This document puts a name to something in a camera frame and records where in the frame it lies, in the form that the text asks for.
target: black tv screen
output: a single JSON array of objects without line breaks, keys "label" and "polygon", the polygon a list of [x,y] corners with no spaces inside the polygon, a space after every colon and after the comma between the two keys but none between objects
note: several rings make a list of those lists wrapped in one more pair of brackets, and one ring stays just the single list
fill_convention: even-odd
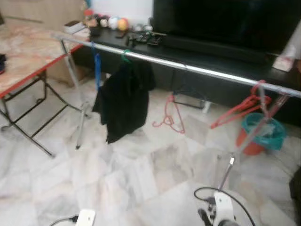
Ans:
[{"label": "black tv screen", "polygon": [[154,31],[279,54],[301,0],[154,0]]}]

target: orange bucket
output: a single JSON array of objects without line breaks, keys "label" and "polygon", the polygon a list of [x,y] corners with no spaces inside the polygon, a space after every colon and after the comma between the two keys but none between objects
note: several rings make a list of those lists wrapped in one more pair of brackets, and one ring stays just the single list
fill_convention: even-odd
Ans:
[{"label": "orange bucket", "polygon": [[[240,130],[239,136],[237,137],[236,140],[236,145],[240,146],[243,141],[245,140],[246,136],[248,134],[246,133],[245,129],[242,128]],[[265,150],[264,146],[258,145],[254,142],[251,142],[245,149],[244,149],[244,154],[246,155],[258,155],[259,153],[263,152]]]}]

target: green hanger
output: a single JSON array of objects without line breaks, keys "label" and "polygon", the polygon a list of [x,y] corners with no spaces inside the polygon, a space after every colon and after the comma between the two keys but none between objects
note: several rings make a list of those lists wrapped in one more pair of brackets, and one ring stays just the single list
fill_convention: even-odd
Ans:
[{"label": "green hanger", "polygon": [[122,59],[123,61],[125,61],[125,62],[131,64],[131,61],[129,61],[129,60],[126,58],[126,53],[128,53],[128,52],[130,52],[130,50],[129,50],[129,49],[125,49],[125,50],[123,51],[123,54],[121,55],[121,59]]}]

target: white tile floor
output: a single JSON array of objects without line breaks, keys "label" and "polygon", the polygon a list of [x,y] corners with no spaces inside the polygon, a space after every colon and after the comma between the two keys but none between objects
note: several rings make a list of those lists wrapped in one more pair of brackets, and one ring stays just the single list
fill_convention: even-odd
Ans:
[{"label": "white tile floor", "polygon": [[[73,89],[51,83],[66,100],[80,105]],[[91,104],[94,87],[93,80],[81,86]],[[9,104],[14,116],[35,102],[40,88],[37,84]],[[75,150],[79,113],[65,110],[37,136],[57,155],[55,159],[14,128],[1,133],[1,226],[47,226],[82,208],[96,210],[95,226],[203,225],[197,214],[203,204],[194,199],[193,190],[218,183],[228,157],[217,161],[217,155],[234,150],[240,121],[210,130],[209,125],[227,111],[226,107],[212,105],[203,114],[180,105],[185,135],[168,126],[154,128],[153,121],[163,118],[168,95],[152,91],[146,124],[111,145],[105,143],[106,127],[93,114],[85,123],[79,150]],[[59,107],[60,102],[50,95],[20,125],[34,131]],[[0,118],[0,125],[5,124],[5,119]],[[301,140],[294,137],[300,130],[289,128],[292,136],[286,139],[281,152],[263,153],[237,164],[227,183],[243,197],[257,225],[295,225],[288,182],[300,164]],[[239,208],[236,211],[238,221],[249,225]]]}]

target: orange ball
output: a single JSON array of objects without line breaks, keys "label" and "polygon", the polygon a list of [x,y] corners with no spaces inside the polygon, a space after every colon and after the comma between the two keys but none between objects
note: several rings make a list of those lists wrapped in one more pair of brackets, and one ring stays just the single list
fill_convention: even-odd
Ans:
[{"label": "orange ball", "polygon": [[126,18],[121,18],[117,23],[118,30],[125,32],[128,29],[128,20]]}]

